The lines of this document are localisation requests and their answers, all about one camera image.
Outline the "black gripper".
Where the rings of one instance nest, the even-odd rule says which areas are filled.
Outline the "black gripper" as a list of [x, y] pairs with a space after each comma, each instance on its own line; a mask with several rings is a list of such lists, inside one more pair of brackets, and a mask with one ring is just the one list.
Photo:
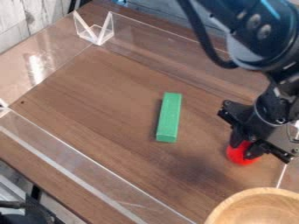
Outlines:
[[265, 154], [273, 154], [289, 164], [299, 157], [299, 139], [293, 136], [296, 126], [290, 122], [270, 122], [261, 115], [260, 103], [246, 105], [226, 100], [218, 116], [230, 124], [230, 145], [238, 148], [248, 141], [252, 145], [245, 159], [254, 160]]

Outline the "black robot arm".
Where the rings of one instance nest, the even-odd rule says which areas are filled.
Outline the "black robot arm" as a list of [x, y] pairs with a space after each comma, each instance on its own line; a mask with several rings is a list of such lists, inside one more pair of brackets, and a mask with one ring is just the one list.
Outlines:
[[[250, 163], [266, 154], [285, 163], [299, 156], [299, 8], [289, 0], [177, 0], [212, 61], [226, 69], [261, 72], [269, 79], [250, 105], [226, 100], [220, 117], [232, 125], [229, 156]], [[230, 60], [217, 54], [193, 4], [225, 31]]]

